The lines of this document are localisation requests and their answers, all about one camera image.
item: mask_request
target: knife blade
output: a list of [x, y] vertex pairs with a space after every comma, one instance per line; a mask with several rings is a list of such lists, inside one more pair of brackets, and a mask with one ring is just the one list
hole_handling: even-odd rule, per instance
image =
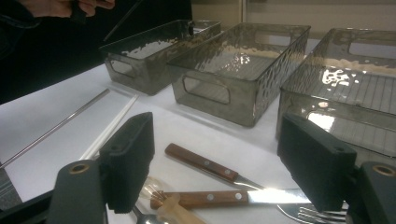
[[[311, 203], [301, 189], [260, 189], [196, 192], [159, 192], [165, 197], [180, 195], [178, 202], [185, 208], [205, 208], [248, 204]], [[162, 203], [155, 198], [150, 207], [158, 209]]]
[[165, 153], [177, 160], [184, 161], [189, 165], [192, 165], [198, 169], [206, 171], [212, 175], [215, 175], [228, 183], [237, 185], [242, 189], [265, 189], [265, 187], [241, 176], [236, 171], [222, 166], [214, 161], [211, 161], [205, 157], [195, 154], [184, 147], [180, 147], [176, 144], [170, 144], [166, 149]]

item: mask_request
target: wooden knife handle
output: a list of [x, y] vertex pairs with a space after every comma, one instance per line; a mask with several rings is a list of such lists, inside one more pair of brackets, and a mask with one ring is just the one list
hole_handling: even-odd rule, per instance
[[[171, 197], [180, 195], [180, 206], [190, 208], [235, 206], [248, 204], [248, 193], [244, 190], [228, 191], [196, 191], [196, 192], [160, 192], [161, 195]], [[156, 199], [150, 200], [150, 207], [158, 209], [162, 203]]]
[[165, 153], [175, 159], [180, 161], [184, 161], [189, 165], [192, 165], [198, 169], [204, 170], [206, 172], [211, 173], [212, 175], [216, 175], [226, 181], [233, 183], [235, 179], [238, 177], [238, 173], [224, 167], [218, 163], [215, 163], [205, 157], [197, 155], [191, 151], [188, 151], [184, 147], [180, 147], [175, 144], [170, 144], [166, 149]]

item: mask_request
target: metal rod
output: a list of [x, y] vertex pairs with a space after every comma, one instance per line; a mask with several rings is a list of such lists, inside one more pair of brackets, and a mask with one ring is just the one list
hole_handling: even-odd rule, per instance
[[52, 129], [50, 129], [49, 131], [47, 131], [46, 133], [44, 133], [43, 135], [41, 135], [41, 137], [37, 138], [33, 143], [31, 143], [29, 146], [27, 146], [26, 148], [24, 148], [23, 150], [21, 150], [20, 152], [18, 152], [17, 154], [15, 154], [13, 157], [11, 157], [11, 159], [9, 159], [8, 161], [6, 161], [4, 164], [2, 164], [0, 166], [0, 169], [4, 169], [6, 166], [8, 166], [9, 164], [11, 164], [13, 161], [15, 161], [17, 158], [19, 158], [21, 155], [23, 155], [24, 153], [26, 153], [27, 151], [29, 151], [30, 149], [32, 149], [32, 147], [35, 147], [37, 144], [39, 144], [40, 142], [42, 142], [44, 139], [46, 139], [48, 136], [50, 136], [52, 133], [56, 132], [58, 129], [60, 129], [62, 126], [64, 126], [68, 121], [70, 121], [71, 119], [75, 118], [78, 114], [80, 114], [82, 111], [84, 111], [85, 109], [87, 109], [88, 107], [90, 107], [91, 105], [93, 105], [95, 102], [97, 102], [99, 99], [101, 99], [102, 97], [104, 97], [106, 94], [108, 94], [110, 92], [109, 89], [106, 89], [104, 91], [102, 91], [101, 93], [99, 93], [97, 96], [95, 96], [95, 98], [91, 99], [87, 104], [85, 104], [84, 106], [82, 106], [80, 109], [78, 109], [76, 112], [74, 112], [73, 114], [71, 114], [69, 117], [67, 117], [66, 119], [62, 120], [59, 124], [57, 124], [55, 127], [53, 127]]
[[138, 95], [135, 95], [128, 104], [121, 110], [121, 112], [111, 121], [111, 123], [102, 131], [102, 133], [96, 138], [91, 146], [84, 152], [79, 158], [80, 160], [92, 160], [95, 154], [99, 151], [105, 142], [113, 135], [120, 121], [125, 117], [126, 113], [131, 109], [134, 102], [137, 100]]
[[125, 20], [131, 15], [131, 13], [142, 3], [143, 0], [137, 0], [137, 2], [134, 3], [134, 5], [129, 9], [129, 11], [125, 14], [125, 16], [122, 17], [122, 19], [116, 24], [116, 26], [113, 27], [113, 29], [108, 33], [108, 35], [105, 37], [103, 41], [107, 41], [111, 35], [125, 22]]

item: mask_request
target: wall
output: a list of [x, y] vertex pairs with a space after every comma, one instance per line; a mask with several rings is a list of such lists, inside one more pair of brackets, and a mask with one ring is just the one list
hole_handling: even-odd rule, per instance
[[396, 0], [247, 0], [246, 21], [311, 25], [311, 50], [332, 28], [396, 31]]
[[396, 31], [396, 0], [191, 0], [192, 17], [221, 21], [225, 30], [241, 21], [311, 25], [311, 50], [332, 28]]
[[192, 18], [221, 21], [221, 29], [226, 30], [242, 22], [242, 5], [242, 0], [191, 0]]

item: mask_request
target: person's hand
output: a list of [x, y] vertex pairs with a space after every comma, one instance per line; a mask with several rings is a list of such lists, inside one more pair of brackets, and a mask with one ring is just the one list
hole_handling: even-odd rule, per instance
[[[72, 14], [70, 0], [19, 0], [34, 17], [70, 17]], [[78, 6], [88, 17], [95, 15], [96, 7], [111, 9], [115, 0], [78, 0]]]

